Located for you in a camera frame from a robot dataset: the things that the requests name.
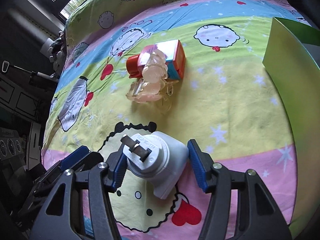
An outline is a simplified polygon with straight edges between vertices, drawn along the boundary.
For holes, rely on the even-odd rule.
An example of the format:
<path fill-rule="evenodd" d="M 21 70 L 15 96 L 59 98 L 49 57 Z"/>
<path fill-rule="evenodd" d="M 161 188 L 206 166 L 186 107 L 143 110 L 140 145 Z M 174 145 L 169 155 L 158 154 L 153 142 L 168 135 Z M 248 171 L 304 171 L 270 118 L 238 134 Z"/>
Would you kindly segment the white plug adapter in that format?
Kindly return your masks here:
<path fill-rule="evenodd" d="M 159 131 L 131 137 L 125 134 L 120 141 L 130 171 L 153 185 L 155 197 L 166 199 L 187 163 L 187 146 Z"/>

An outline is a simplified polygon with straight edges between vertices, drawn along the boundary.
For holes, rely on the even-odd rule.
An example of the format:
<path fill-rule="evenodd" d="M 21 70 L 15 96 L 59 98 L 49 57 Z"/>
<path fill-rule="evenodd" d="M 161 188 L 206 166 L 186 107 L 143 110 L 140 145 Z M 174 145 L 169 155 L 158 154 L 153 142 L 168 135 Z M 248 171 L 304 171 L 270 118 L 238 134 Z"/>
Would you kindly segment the pink translucent hair claw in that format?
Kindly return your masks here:
<path fill-rule="evenodd" d="M 148 62 L 143 69 L 143 77 L 131 83 L 126 98 L 136 103 L 155 105 L 161 112 L 168 112 L 172 106 L 170 97 L 177 80 L 166 78 L 165 65 Z"/>

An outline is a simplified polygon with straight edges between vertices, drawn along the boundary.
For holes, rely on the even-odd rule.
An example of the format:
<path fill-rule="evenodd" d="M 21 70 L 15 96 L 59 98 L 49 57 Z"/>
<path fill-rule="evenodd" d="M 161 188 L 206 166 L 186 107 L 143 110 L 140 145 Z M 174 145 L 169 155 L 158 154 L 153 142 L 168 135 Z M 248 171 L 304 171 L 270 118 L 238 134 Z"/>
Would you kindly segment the orange cap carton bottle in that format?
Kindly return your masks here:
<path fill-rule="evenodd" d="M 166 78 L 181 80 L 184 77 L 185 52 L 180 40 L 170 40 L 145 46 L 142 51 L 129 57 L 126 69 L 129 78 L 143 77 L 143 69 L 148 62 L 165 65 Z"/>

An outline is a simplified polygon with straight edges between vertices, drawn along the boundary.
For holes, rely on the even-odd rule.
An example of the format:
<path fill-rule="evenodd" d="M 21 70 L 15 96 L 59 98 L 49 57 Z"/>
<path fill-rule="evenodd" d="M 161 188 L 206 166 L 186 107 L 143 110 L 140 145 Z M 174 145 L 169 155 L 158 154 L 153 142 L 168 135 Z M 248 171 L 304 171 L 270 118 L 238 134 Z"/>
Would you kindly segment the colourful cartoon bed sheet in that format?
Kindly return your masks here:
<path fill-rule="evenodd" d="M 272 20 L 311 24 L 303 0 L 87 0 L 69 16 L 67 60 L 44 132 L 45 168 L 79 146 L 108 156 L 122 134 L 158 131 L 226 167 L 255 169 L 293 237 L 308 226 L 296 204 L 298 158 L 289 120 L 263 65 Z M 179 40 L 184 78 L 161 100 L 127 99 L 129 57 Z"/>

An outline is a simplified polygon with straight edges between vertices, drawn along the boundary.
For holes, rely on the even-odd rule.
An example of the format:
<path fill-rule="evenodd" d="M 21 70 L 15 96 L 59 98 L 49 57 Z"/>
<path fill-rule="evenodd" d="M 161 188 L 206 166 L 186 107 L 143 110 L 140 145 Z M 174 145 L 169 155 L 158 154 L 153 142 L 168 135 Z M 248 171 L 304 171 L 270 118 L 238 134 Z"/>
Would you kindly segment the grey plush toy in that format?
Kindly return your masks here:
<path fill-rule="evenodd" d="M 49 61 L 53 64 L 54 77 L 59 78 L 67 57 L 66 33 L 64 30 L 60 31 L 58 38 L 50 44 L 48 53 Z"/>

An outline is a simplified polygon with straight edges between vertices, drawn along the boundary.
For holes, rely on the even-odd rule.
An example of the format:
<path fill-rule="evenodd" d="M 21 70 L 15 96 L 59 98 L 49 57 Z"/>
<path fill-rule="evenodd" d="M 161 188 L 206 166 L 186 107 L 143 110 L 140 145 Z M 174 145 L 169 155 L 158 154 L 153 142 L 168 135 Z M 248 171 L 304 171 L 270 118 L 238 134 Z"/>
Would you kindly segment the green white open box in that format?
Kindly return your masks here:
<path fill-rule="evenodd" d="M 273 18 L 263 65 L 289 118 L 298 164 L 319 163 L 319 30 Z"/>

